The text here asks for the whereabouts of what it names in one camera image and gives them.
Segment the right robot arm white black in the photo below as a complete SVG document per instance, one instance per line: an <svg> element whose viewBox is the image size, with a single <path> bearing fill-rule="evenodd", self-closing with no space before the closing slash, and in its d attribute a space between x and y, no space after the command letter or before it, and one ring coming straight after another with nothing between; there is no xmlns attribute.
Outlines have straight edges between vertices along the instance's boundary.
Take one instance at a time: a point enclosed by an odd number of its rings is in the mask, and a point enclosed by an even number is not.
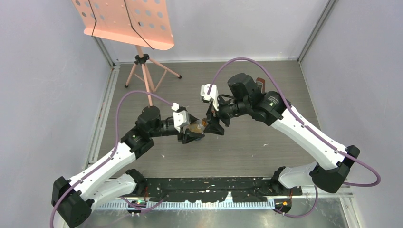
<svg viewBox="0 0 403 228"><path fill-rule="evenodd" d="M218 94L216 85L201 86L202 101L209 103L206 112L205 133L224 135L220 125L230 125L232 118L249 115L253 120L282 132L292 139L315 162L298 167L280 167L272 176L271 188L278 195L297 186L316 185L328 193L336 193L344 184L354 161L341 155L345 152L357 158L360 150L344 146L318 130L278 92L264 92L264 83L256 82L245 73L231 77L227 82L232 94Z"/></svg>

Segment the clear pill bottle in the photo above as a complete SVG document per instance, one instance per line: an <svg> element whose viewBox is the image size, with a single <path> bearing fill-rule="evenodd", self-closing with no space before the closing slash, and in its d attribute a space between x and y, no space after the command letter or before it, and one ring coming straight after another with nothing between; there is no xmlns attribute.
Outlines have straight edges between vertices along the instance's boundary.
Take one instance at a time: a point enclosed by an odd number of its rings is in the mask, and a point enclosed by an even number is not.
<svg viewBox="0 0 403 228"><path fill-rule="evenodd" d="M204 133L204 129L207 126L207 120L205 118L197 120L188 126L188 129L193 133Z"/></svg>

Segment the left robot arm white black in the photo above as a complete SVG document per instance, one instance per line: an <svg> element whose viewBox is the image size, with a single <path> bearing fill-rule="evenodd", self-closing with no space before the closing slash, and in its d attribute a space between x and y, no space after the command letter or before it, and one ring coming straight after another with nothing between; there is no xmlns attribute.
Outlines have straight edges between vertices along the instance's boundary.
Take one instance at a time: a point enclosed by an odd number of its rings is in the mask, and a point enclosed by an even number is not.
<svg viewBox="0 0 403 228"><path fill-rule="evenodd" d="M145 107L135 126L104 157L79 174L66 179L59 177L53 183L50 226L54 226L58 214L74 228L84 223L99 206L126 194L142 196L146 180L137 170L127 170L116 180L109 178L126 165L138 160L150 150L154 137L176 135L178 141L187 144L204 137L206 119L198 119L174 104L172 116L161 119L159 108Z"/></svg>

